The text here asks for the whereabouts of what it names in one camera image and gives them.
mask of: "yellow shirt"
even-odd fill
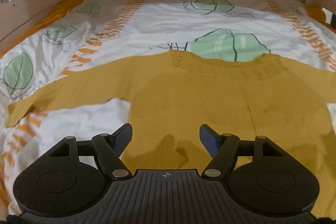
[[[203,123],[242,140],[265,135],[318,178],[313,213],[336,218],[336,137],[326,106],[336,102],[334,73],[273,54],[244,63],[181,51],[133,56],[40,88],[8,107],[7,126],[34,109],[74,108],[111,98],[131,103],[133,139],[123,162],[132,172],[201,172],[211,160],[199,140]]]

